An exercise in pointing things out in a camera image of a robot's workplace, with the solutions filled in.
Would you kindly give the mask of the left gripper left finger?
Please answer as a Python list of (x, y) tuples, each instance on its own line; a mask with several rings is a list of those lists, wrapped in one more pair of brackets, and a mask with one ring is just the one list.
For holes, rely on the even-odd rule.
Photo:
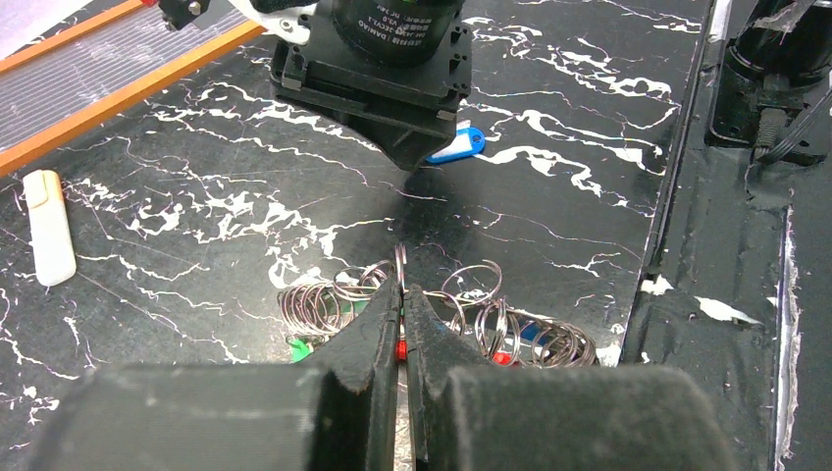
[(32, 470), (390, 470), (401, 289), (291, 364), (123, 365), (83, 377)]

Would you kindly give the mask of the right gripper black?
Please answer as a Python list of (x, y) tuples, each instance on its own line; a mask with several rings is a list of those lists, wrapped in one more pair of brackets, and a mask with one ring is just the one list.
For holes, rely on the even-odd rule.
[(471, 93), (473, 34), (462, 10), (460, 1), (321, 1), (299, 18), (307, 42), (276, 47), (273, 93), (416, 171), (455, 139)]

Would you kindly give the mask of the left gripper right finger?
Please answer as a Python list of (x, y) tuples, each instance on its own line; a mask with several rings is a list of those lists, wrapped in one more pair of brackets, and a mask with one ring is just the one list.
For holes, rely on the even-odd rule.
[(419, 470), (734, 470), (709, 399), (661, 366), (500, 367), (403, 297)]

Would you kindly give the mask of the metal key organizer ring red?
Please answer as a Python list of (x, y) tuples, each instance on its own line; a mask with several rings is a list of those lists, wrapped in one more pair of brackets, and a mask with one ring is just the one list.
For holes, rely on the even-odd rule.
[[(314, 350), (332, 339), (368, 306), (388, 281), (408, 284), (402, 245), (393, 259), (347, 266), (328, 280), (283, 288), (277, 304), (289, 339), (310, 341)], [(540, 369), (598, 366), (597, 345), (577, 326), (511, 306), (500, 292), (501, 267), (484, 259), (451, 272), (437, 289), (426, 290), (440, 322), (492, 363)]]

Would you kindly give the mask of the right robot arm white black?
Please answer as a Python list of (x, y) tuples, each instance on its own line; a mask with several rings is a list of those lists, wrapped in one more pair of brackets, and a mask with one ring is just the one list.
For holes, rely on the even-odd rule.
[(166, 27), (228, 11), (278, 37), (277, 99), (348, 128), (413, 172), (471, 157), (483, 133), (458, 120), (471, 91), (472, 32), (459, 1), (162, 1)]

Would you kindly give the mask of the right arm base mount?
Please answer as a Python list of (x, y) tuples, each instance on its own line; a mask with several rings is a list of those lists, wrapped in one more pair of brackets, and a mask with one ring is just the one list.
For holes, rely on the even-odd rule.
[(716, 76), (704, 142), (748, 149), (754, 163), (809, 167), (831, 156), (831, 4), (755, 1), (731, 32), (715, 3), (707, 40)]

